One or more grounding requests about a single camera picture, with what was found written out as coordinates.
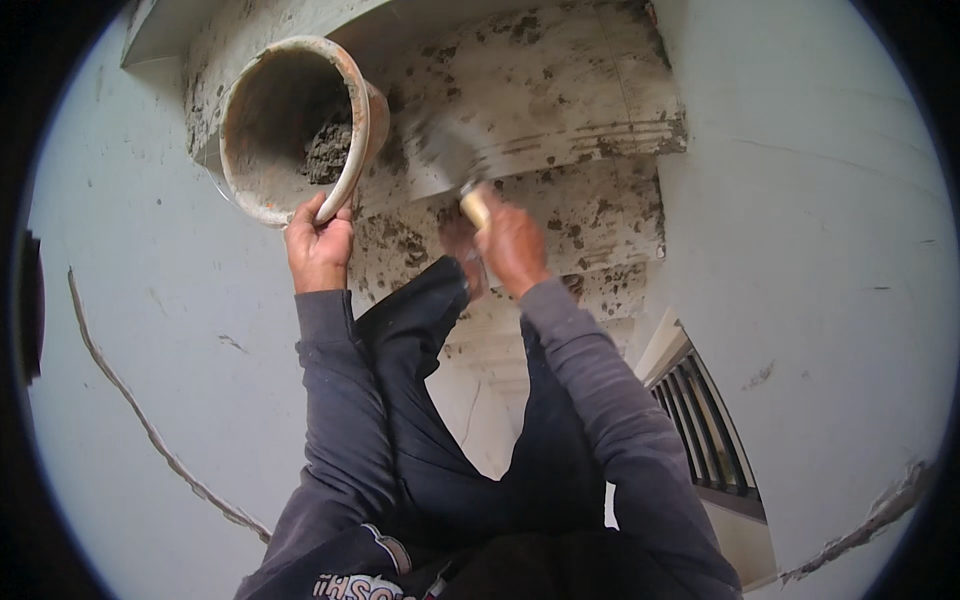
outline black pants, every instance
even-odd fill
[[[401,494],[391,530],[455,548],[509,533],[602,529],[603,473],[530,324],[520,322],[530,397],[510,469],[500,481],[482,475],[447,430],[423,381],[467,304],[463,271],[445,256],[357,320],[391,428]],[[465,384],[464,397],[474,390]]]

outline railing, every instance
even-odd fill
[[[696,349],[669,368],[650,391],[673,420],[686,448],[697,493],[714,504],[766,522],[743,444]]]

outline sleeve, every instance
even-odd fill
[[[395,506],[383,400],[354,330],[350,291],[295,296],[306,388],[307,465],[280,514],[261,570],[306,554]]]
[[[520,299],[547,363],[565,386],[607,481],[620,531],[695,595],[740,588],[693,490],[680,435],[589,312],[549,279]]]

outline trowel handle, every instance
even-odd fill
[[[464,211],[473,226],[484,229],[490,226],[490,210],[483,202],[483,196],[476,188],[471,189],[460,201],[460,209]]]

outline person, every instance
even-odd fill
[[[673,422],[547,269],[533,219],[491,187],[481,192],[489,227],[447,228],[447,255],[357,320],[350,206],[319,227],[323,194],[297,209],[285,240],[307,465],[235,597],[740,596]],[[424,385],[486,288],[481,257],[519,303],[530,375],[499,481],[470,463]],[[619,530],[604,526],[607,481]]]

